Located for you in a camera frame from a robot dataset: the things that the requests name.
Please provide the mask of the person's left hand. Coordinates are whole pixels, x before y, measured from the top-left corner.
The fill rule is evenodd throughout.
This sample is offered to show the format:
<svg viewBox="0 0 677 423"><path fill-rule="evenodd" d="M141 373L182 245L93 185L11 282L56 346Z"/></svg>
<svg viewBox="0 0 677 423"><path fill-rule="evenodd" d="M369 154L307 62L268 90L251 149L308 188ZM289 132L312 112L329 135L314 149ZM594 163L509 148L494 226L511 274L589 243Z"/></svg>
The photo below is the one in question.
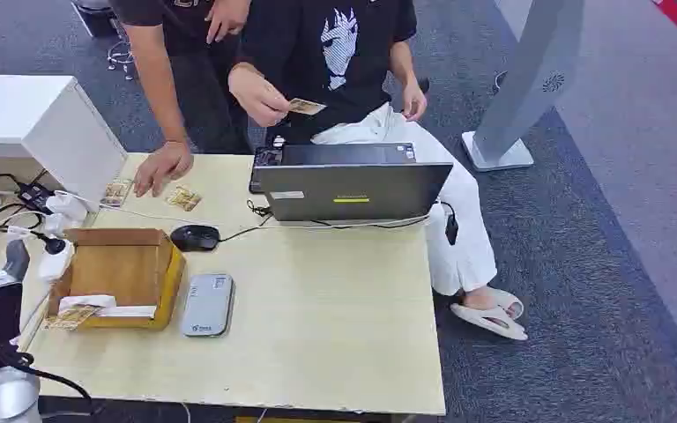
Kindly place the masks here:
<svg viewBox="0 0 677 423"><path fill-rule="evenodd" d="M249 16L250 0L215 0L205 21L208 23L206 42L222 41L226 36L237 35Z"/></svg>
<svg viewBox="0 0 677 423"><path fill-rule="evenodd" d="M414 79L403 87L403 109L401 114L408 122L416 122L425 114L428 101L419 82Z"/></svg>

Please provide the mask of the person's right hand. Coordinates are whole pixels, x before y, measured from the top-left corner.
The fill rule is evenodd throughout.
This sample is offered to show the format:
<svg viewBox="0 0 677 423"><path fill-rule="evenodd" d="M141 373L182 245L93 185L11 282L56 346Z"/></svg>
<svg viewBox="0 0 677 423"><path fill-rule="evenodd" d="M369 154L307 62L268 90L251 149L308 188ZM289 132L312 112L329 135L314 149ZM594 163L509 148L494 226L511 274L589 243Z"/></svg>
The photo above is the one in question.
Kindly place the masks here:
<svg viewBox="0 0 677 423"><path fill-rule="evenodd" d="M229 92L261 127L275 126L290 112L290 102L249 63L236 64L227 83Z"/></svg>
<svg viewBox="0 0 677 423"><path fill-rule="evenodd" d="M135 196L151 192L157 197L169 181L185 176L193 163L193 154L186 143L167 141L138 167L133 185Z"/></svg>

